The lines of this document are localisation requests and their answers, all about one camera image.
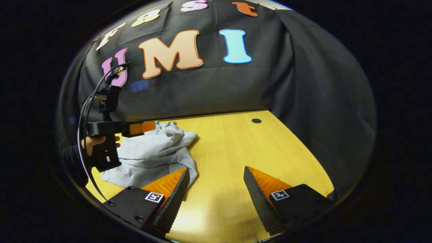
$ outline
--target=black cable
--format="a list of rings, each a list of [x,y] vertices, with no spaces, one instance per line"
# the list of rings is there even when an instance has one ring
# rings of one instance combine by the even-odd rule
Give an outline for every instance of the black cable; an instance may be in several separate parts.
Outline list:
[[[127,65],[127,64],[120,64],[120,65],[117,65],[117,66],[115,66],[115,67],[113,67],[109,72],[107,72],[100,80],[99,80],[99,83],[96,85],[96,88],[95,88],[95,90],[93,91],[93,93],[89,96],[89,97],[87,97],[87,99],[86,99],[86,101],[84,102],[84,104],[83,104],[83,108],[81,109],[81,113],[80,113],[80,115],[79,115],[79,120],[78,120],[78,132],[77,132],[77,140],[78,140],[78,151],[79,151],[79,156],[80,156],[80,158],[81,158],[81,163],[83,164],[83,167],[84,167],[84,171],[86,172],[86,174],[87,174],[87,176],[88,176],[88,178],[89,179],[91,179],[91,177],[90,177],[90,173],[91,173],[91,171],[89,172],[89,171],[87,171],[87,169],[86,169],[86,164],[84,163],[84,158],[83,158],[83,154],[82,154],[82,151],[81,151],[81,132],[82,131],[86,131],[86,124],[87,124],[87,119],[88,119],[88,116],[89,116],[89,113],[90,113],[90,108],[91,108],[91,106],[92,106],[92,102],[93,102],[93,100],[94,100],[94,97],[95,97],[95,95],[96,95],[96,92],[98,91],[98,88],[99,88],[99,86],[101,85],[101,83],[103,82],[103,80],[106,78],[106,76],[108,75],[108,74],[110,74],[114,69],[116,69],[116,68],[118,68],[118,67],[123,67],[124,65]],[[84,113],[84,110],[86,109],[86,107],[87,107],[87,103],[90,101],[90,104],[88,105],[88,109],[87,109],[87,114],[86,114],[86,117],[85,117],[85,120],[84,120],[84,129],[81,129],[81,126],[82,126],[82,118],[83,118],[83,113]],[[87,154],[87,145],[86,145],[86,140],[84,139],[84,151],[85,151],[85,153]],[[96,186],[96,185],[94,185],[95,186],[95,189],[98,191],[98,193],[102,196],[102,198],[104,198],[105,200],[107,200],[104,196],[103,196],[103,194],[102,194],[102,192],[99,190],[99,188]]]

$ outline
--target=letter m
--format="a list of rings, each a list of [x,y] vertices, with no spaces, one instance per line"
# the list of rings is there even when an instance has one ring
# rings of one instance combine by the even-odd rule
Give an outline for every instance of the letter m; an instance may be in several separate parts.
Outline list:
[[[178,33],[171,45],[168,47],[159,38],[153,38],[142,42],[138,48],[144,52],[143,78],[158,76],[161,69],[156,67],[156,60],[167,71],[171,71],[176,56],[178,55],[178,69],[186,69],[201,66],[204,61],[199,58],[196,36],[200,32],[197,30],[186,30]]]

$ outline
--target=foam letter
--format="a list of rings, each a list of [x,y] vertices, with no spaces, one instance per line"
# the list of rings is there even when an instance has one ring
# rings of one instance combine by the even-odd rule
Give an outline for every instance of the foam letter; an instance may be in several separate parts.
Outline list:
[[[124,59],[124,54],[126,52],[127,52],[127,48],[123,48],[114,55],[114,57],[117,59],[118,65],[126,63]],[[104,74],[107,74],[107,72],[111,70],[111,62],[112,62],[112,58],[108,58],[102,63],[102,69],[104,70]],[[124,71],[122,74],[120,74],[120,76],[117,79],[113,79],[111,81],[111,85],[122,87],[126,82],[126,79],[127,79],[127,70]]]
[[[223,29],[219,34],[225,37],[227,56],[223,60],[227,63],[247,63],[252,58],[246,53],[245,41],[243,36],[246,32],[239,29]]]
[[[117,32],[118,29],[120,29],[121,27],[123,27],[126,23],[122,23],[121,25],[117,26],[115,29],[111,30],[110,32],[106,33],[106,35],[104,36],[104,38],[102,39],[101,43],[99,44],[99,46],[96,48],[96,50],[99,50],[102,46],[104,46],[105,44],[108,43],[108,38],[113,37],[115,35],[115,33]]]
[[[145,13],[144,15],[141,15],[133,24],[132,27],[138,26],[144,22],[149,22],[152,21],[154,19],[156,19],[157,17],[159,17],[159,12],[161,10],[160,9],[156,9],[153,11],[150,11],[148,13]]]
[[[254,13],[251,11],[251,9],[255,9],[255,7],[249,6],[247,3],[238,3],[238,2],[233,2],[232,4],[237,5],[237,9],[247,15],[256,17],[258,16],[257,13]]]
[[[201,10],[207,8],[207,4],[205,4],[206,0],[196,0],[184,3],[180,11],[182,12],[190,12],[195,10]]]
[[[178,33],[168,47],[159,38],[153,38],[139,44],[138,48],[144,52],[143,78],[158,76],[161,69],[156,67],[156,59],[167,71],[171,71],[175,57],[178,55],[178,69],[201,66],[204,61],[198,57],[196,36],[197,30],[186,30]]]

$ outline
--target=hand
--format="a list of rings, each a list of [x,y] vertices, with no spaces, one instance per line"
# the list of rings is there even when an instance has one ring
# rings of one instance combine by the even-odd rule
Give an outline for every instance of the hand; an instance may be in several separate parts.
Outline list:
[[[106,137],[102,136],[102,137],[86,137],[86,147],[87,147],[87,154],[91,157],[92,153],[93,153],[93,146],[98,145],[98,144],[102,144],[103,142],[105,142]],[[120,137],[119,136],[115,136],[115,141],[119,141]],[[84,148],[84,139],[81,140],[81,147]]]

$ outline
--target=yellow tabletop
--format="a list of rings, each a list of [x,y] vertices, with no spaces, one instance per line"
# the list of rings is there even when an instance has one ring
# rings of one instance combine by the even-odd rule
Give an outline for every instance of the yellow tabletop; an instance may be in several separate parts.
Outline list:
[[[198,138],[189,146],[198,178],[189,188],[166,238],[181,243],[252,243],[269,238],[243,181],[251,166],[292,186],[307,184],[323,196],[334,188],[304,144],[269,111],[170,119]],[[124,188],[101,181],[107,199]],[[87,189],[104,200],[89,183]]]

